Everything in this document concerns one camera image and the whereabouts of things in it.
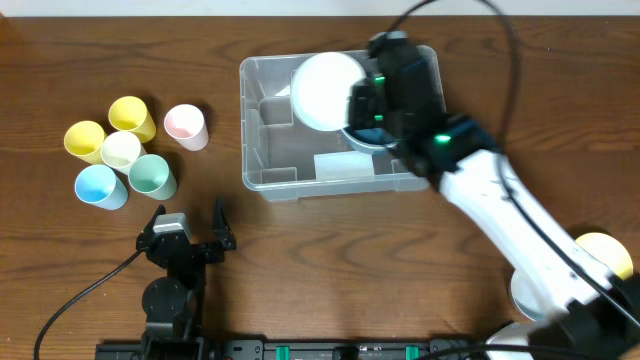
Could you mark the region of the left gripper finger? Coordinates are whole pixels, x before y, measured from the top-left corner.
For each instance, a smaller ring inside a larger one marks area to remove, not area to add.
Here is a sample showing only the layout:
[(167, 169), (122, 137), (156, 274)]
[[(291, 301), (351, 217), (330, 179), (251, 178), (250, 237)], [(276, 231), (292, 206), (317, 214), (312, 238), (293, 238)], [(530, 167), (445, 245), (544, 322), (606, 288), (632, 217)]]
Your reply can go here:
[(215, 201), (212, 219), (212, 234), (220, 244), (223, 251), (233, 251), (237, 249), (237, 240), (226, 219), (224, 204), (221, 198), (217, 198)]
[(136, 250), (139, 252), (148, 252), (150, 246), (154, 241), (153, 226), (160, 215), (166, 213), (166, 208), (163, 205), (159, 205), (152, 215), (150, 221), (145, 225), (141, 233), (136, 238)]

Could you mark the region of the white small bowl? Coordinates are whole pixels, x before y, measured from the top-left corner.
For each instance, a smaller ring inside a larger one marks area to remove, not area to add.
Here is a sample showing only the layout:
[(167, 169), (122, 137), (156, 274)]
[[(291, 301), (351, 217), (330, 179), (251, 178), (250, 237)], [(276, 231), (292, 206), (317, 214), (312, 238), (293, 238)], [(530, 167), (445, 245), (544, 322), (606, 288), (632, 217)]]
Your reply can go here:
[(291, 107), (307, 127), (338, 131), (348, 124), (352, 86), (365, 78), (353, 57), (338, 52), (314, 55), (298, 67), (290, 86)]

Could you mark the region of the blue bowl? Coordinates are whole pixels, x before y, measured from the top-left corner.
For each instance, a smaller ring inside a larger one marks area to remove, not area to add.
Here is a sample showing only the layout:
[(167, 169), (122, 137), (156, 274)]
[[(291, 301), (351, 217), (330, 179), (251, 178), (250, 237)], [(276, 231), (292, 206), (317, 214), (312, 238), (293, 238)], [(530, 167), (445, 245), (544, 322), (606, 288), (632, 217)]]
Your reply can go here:
[(347, 133), (360, 143), (370, 146), (391, 147), (396, 144), (396, 138), (381, 128), (346, 129)]
[(350, 136), (347, 131), (347, 128), (342, 130), (342, 134), (345, 136), (345, 138), (347, 139), (348, 143), (350, 144), (350, 146), (359, 152), (362, 153), (366, 153), (366, 154), (370, 154), (370, 155), (374, 155), (374, 154), (382, 154), (385, 153), (387, 150), (394, 148), (397, 144), (391, 147), (381, 147), (381, 146), (370, 146), (370, 145), (366, 145), (363, 143), (360, 143), (359, 141), (355, 140), (352, 136)]

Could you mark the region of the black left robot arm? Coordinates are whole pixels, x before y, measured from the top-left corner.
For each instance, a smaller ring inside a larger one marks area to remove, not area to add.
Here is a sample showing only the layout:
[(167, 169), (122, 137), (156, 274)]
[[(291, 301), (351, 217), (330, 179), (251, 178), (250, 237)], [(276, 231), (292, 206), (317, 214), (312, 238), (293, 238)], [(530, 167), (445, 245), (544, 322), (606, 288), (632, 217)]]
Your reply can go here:
[(154, 339), (186, 340), (201, 327), (206, 287), (206, 266), (221, 263), (237, 248), (235, 235), (217, 199), (211, 226), (212, 239), (193, 243), (184, 213), (167, 213), (160, 205), (136, 239), (136, 249), (166, 271), (144, 290), (145, 333)]

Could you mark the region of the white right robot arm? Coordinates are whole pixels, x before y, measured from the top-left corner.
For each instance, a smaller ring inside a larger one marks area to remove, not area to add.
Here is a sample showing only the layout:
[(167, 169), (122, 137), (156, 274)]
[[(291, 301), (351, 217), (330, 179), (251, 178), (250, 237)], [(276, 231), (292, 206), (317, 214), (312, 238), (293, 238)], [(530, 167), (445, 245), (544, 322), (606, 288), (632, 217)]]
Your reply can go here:
[(541, 319), (466, 351), (486, 359), (617, 359), (639, 343), (639, 278), (617, 276), (527, 190), (474, 119), (444, 109), (429, 61), (405, 33), (368, 44), (374, 68), (351, 91), (348, 123), (380, 129), (391, 154), (455, 205), (523, 276)]

